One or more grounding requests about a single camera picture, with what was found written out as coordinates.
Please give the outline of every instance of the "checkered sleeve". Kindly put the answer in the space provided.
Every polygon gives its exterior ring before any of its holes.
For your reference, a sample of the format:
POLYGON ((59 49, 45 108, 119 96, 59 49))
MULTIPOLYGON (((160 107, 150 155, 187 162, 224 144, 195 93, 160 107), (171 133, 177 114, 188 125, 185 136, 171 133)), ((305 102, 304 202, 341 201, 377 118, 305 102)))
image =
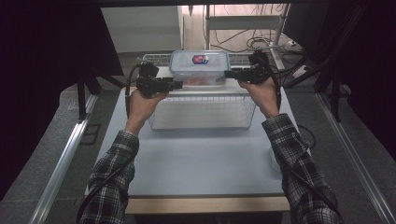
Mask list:
POLYGON ((337 206, 336 198, 324 180, 324 174, 307 152, 308 145, 302 140, 289 116, 280 114, 269 118, 262 123, 262 127, 271 141, 283 176, 282 189, 290 203, 292 223, 343 223, 341 217, 286 168, 286 165, 291 167, 337 206))
MULTIPOLYGON (((137 136, 119 131, 111 149, 95 164, 88 183, 89 190, 94 190, 130 156, 134 158, 138 149, 137 136)), ((134 162, 132 161, 96 193, 85 208, 80 223, 124 223, 129 183, 133 179, 134 162)))

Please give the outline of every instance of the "gray floor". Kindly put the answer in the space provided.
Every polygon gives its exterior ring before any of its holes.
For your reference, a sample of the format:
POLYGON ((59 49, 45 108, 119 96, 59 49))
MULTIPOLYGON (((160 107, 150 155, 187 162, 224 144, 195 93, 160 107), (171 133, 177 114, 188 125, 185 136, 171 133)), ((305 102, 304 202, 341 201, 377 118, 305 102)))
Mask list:
MULTIPOLYGON (((202 26, 197 24, 198 31, 202 26)), ((240 49, 243 43, 230 43, 229 48, 240 49)), ((136 58, 142 57, 146 52, 120 54, 120 62, 127 76, 132 66, 137 63, 136 58)), ((287 56, 292 63, 298 57, 287 56)), ((373 199, 363 187, 355 169, 334 132, 330 122, 320 106, 318 97, 313 92, 313 84, 318 76, 313 76, 296 87, 287 90, 290 106, 297 123, 310 129, 316 137, 317 143, 312 150, 312 155, 318 166, 325 173, 327 181, 334 189, 338 198, 340 211, 346 223, 382 223, 375 210, 373 199)), ((66 174, 64 182, 57 194, 55 202, 49 211, 46 223, 73 223, 81 199, 84 194, 86 181, 96 160, 101 139, 106 133, 106 126, 111 117, 112 108, 119 95, 119 89, 99 78, 104 89, 99 95, 96 109, 93 110, 90 120, 91 127, 99 125, 96 141, 91 135, 86 135, 81 140, 76 156, 66 174)), ((26 163, 20 176, 14 182, 5 199, 0 202, 0 223, 28 223, 37 206, 40 197, 50 179, 50 176, 60 159, 70 133, 78 120, 77 87, 72 86, 61 94, 60 107, 52 123, 37 146, 33 156, 26 163)), ((378 140, 370 133, 364 124, 357 118, 347 104, 347 98, 340 101, 341 123, 349 139, 357 149, 361 160, 367 167, 374 182, 388 202, 389 208, 396 211, 396 163, 378 140)), ((312 141, 309 133, 301 130, 302 135, 312 141)), ((127 217, 129 223, 133 218, 127 217)), ((290 223, 289 213, 284 213, 282 223, 290 223)))

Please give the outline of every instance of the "sticker on lid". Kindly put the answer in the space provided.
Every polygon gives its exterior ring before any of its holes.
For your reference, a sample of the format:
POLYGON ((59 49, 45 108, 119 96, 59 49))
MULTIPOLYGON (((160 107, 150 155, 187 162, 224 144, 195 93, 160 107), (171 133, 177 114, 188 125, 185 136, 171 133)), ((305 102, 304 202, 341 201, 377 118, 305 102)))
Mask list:
POLYGON ((209 57, 206 55, 194 55, 192 57, 192 62, 194 64, 207 64, 209 62, 209 57))

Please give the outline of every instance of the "wire rack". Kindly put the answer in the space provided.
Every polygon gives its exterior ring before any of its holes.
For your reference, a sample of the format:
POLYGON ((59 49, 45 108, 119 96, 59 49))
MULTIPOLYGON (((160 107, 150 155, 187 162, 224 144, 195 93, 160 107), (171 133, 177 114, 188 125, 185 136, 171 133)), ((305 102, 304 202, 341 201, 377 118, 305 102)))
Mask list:
MULTIPOLYGON (((248 53, 229 54, 231 66, 249 66, 248 53)), ((146 54, 144 60, 169 66, 171 54, 146 54)), ((148 119, 152 130, 248 129, 256 105, 249 95, 169 95, 148 119)))

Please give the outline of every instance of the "hand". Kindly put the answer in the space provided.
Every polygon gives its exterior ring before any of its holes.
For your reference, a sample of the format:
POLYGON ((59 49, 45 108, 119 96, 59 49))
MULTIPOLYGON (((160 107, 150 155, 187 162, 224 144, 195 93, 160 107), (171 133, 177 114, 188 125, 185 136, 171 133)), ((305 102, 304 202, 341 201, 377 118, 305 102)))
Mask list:
POLYGON ((246 81, 238 81, 238 83, 240 87, 250 93, 251 99, 266 118, 269 119, 279 114, 276 105, 276 87, 271 78, 268 78, 260 85, 250 84, 246 81))
POLYGON ((154 113, 157 104, 167 95, 168 92, 161 92, 151 99, 146 99, 140 90, 134 90, 130 99, 129 118, 125 131, 138 135, 146 120, 154 113))

